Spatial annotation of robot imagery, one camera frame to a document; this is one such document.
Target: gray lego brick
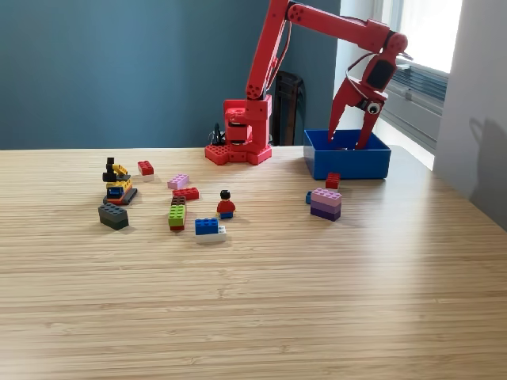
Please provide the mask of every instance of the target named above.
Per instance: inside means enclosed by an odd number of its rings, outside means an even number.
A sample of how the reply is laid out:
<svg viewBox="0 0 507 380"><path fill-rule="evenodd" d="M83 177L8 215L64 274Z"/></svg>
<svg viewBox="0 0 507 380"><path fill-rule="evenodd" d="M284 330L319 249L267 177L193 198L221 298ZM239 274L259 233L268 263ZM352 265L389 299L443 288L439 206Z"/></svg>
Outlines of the gray lego brick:
<svg viewBox="0 0 507 380"><path fill-rule="evenodd" d="M120 222L111 222L109 219L100 217L101 223L106 225L107 227L111 227L114 230L121 230L128 226L128 219L122 220Z"/></svg>
<svg viewBox="0 0 507 380"><path fill-rule="evenodd" d="M112 203L102 204L98 208L98 215L101 219L107 219L113 223L128 221L127 211Z"/></svg>

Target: white wall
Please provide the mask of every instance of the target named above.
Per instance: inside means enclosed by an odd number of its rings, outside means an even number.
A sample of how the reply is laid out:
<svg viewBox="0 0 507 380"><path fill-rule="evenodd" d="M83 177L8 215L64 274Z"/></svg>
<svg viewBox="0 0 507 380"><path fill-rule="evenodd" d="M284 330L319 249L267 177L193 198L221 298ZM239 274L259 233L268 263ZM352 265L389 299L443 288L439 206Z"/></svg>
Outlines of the white wall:
<svg viewBox="0 0 507 380"><path fill-rule="evenodd" d="M357 17L361 20L373 18L373 3L374 0L341 0L340 15ZM351 44L344 40L338 40L336 69L334 72L334 94L340 88L341 83L345 79L345 70L354 63L359 57L368 53L363 49L359 49L357 45ZM354 67L351 75L356 78L361 78L366 68L365 59L363 62ZM340 119L340 129L360 129L363 127L364 112L358 108L347 107L343 116Z"/></svg>
<svg viewBox="0 0 507 380"><path fill-rule="evenodd" d="M507 229L506 0L463 0L434 171Z"/></svg>

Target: red lego brick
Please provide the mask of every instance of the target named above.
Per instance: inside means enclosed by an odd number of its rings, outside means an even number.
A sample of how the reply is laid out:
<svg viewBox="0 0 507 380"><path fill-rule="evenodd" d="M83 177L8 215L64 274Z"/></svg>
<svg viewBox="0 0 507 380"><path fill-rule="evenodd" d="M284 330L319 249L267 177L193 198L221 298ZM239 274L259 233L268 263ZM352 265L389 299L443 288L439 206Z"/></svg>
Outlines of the red lego brick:
<svg viewBox="0 0 507 380"><path fill-rule="evenodd" d="M198 200L199 190L197 188L180 188L173 190L173 196L184 196L186 200Z"/></svg>
<svg viewBox="0 0 507 380"><path fill-rule="evenodd" d="M339 173L329 173L326 179L326 188L336 188L340 185L340 174Z"/></svg>
<svg viewBox="0 0 507 380"><path fill-rule="evenodd" d="M137 167L142 176L149 176L154 173L153 166L149 161L139 161Z"/></svg>
<svg viewBox="0 0 507 380"><path fill-rule="evenodd" d="M223 165L229 162L230 150L228 145L208 145L204 148L204 155L217 165Z"/></svg>

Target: blue wall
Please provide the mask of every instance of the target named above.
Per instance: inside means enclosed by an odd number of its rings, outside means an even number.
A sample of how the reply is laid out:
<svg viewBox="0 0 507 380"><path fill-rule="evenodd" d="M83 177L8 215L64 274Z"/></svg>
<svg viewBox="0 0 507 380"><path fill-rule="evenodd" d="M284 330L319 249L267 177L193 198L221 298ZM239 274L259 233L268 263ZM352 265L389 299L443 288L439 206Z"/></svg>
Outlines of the blue wall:
<svg viewBox="0 0 507 380"><path fill-rule="evenodd" d="M0 0L0 149L205 145L268 3ZM308 127L329 117L335 59L336 40L293 28L283 69L306 82Z"/></svg>

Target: cable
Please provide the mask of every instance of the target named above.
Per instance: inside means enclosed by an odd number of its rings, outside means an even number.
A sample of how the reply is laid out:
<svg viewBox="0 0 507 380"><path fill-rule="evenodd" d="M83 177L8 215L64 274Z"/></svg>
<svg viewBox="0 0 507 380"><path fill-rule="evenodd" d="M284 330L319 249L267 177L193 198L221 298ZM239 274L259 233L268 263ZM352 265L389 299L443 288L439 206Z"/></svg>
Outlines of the cable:
<svg viewBox="0 0 507 380"><path fill-rule="evenodd" d="M288 49L288 43L291 40L291 29L292 29L292 23L289 22L288 23L288 31L287 31L287 39L285 40L284 50L282 51L282 54L280 55L280 59L278 59L278 62L276 63L275 69L273 70L271 76L269 77L268 85L266 86L266 91L269 90L269 88L271 87L273 80L275 79L276 74L278 73L278 69L280 69L280 65L282 64L282 61L284 60L285 53L287 52L287 49Z"/></svg>

